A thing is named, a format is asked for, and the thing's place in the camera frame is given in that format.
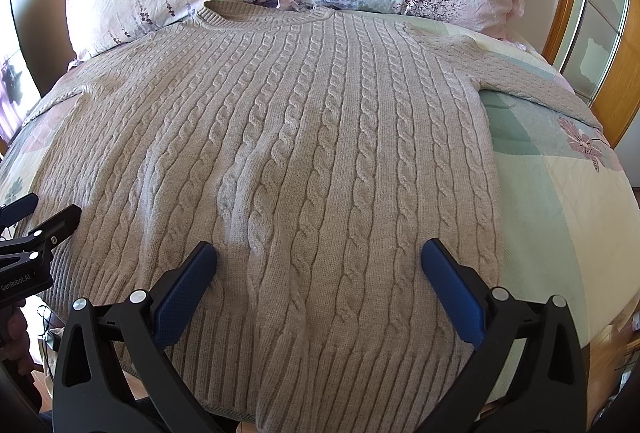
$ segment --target sweater collar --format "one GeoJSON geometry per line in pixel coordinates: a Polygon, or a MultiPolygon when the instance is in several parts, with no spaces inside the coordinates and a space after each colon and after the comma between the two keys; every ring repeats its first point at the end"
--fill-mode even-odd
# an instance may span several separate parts
{"type": "Polygon", "coordinates": [[[220,29],[272,28],[283,25],[297,25],[330,18],[334,10],[315,7],[303,12],[266,8],[240,1],[210,0],[198,10],[201,25],[220,29]]]}

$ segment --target blue gripper pad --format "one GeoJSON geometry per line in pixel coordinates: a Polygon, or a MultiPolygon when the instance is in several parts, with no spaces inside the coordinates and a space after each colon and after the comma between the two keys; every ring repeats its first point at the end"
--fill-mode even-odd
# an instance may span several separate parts
{"type": "Polygon", "coordinates": [[[154,314],[154,341],[165,349],[180,340],[216,273],[218,256],[212,244],[201,241],[179,269],[154,314]]]}
{"type": "Polygon", "coordinates": [[[0,207],[0,227],[11,227],[20,222],[21,219],[33,214],[38,205],[38,196],[35,193],[29,193],[18,198],[15,202],[8,206],[0,207]]]}
{"type": "Polygon", "coordinates": [[[460,339],[477,350],[486,334],[484,310],[460,277],[455,260],[435,239],[422,247],[422,270],[442,303],[460,339]]]}

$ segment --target bedsheet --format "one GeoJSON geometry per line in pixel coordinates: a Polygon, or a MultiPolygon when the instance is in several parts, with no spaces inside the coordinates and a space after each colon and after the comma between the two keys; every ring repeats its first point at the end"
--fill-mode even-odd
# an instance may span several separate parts
{"type": "MultiPolygon", "coordinates": [[[[423,18],[377,15],[439,34],[464,34],[559,87],[566,81],[532,48],[423,18]]],[[[592,128],[503,93],[482,91],[500,180],[504,262],[500,283],[514,296],[569,301],[586,345],[638,300],[640,210],[614,151],[592,128]]],[[[76,98],[35,119],[0,164],[0,203],[27,194],[37,167],[76,98]]],[[[493,397],[504,393],[519,357],[511,352],[493,397]]]]}

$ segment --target gray sweater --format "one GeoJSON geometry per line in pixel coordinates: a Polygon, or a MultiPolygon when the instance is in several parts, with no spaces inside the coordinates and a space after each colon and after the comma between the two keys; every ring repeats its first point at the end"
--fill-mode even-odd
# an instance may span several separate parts
{"type": "Polygon", "coordinates": [[[208,5],[88,61],[38,108],[77,95],[36,176],[33,222],[83,211],[44,298],[63,317],[80,296],[122,301],[210,241],[218,273],[167,350],[207,409],[270,433],[412,431],[469,354],[422,244],[439,236],[498,283],[477,90],[597,122],[469,38],[208,5]]]}

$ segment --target silver bolt head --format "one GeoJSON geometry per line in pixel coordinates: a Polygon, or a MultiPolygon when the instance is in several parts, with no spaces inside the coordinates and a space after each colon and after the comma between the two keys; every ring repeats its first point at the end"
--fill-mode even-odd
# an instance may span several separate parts
{"type": "Polygon", "coordinates": [[[558,308],[566,307],[566,299],[564,299],[562,296],[560,296],[558,294],[553,296],[551,298],[551,301],[553,301],[553,304],[558,308]]]}
{"type": "Polygon", "coordinates": [[[491,291],[491,295],[498,301],[507,301],[509,299],[509,291],[506,288],[496,287],[491,291]]]}
{"type": "Polygon", "coordinates": [[[80,298],[74,301],[74,310],[82,310],[86,307],[86,299],[80,298]]]}
{"type": "Polygon", "coordinates": [[[146,292],[143,290],[136,290],[129,296],[129,301],[132,303],[142,303],[146,299],[146,292]]]}

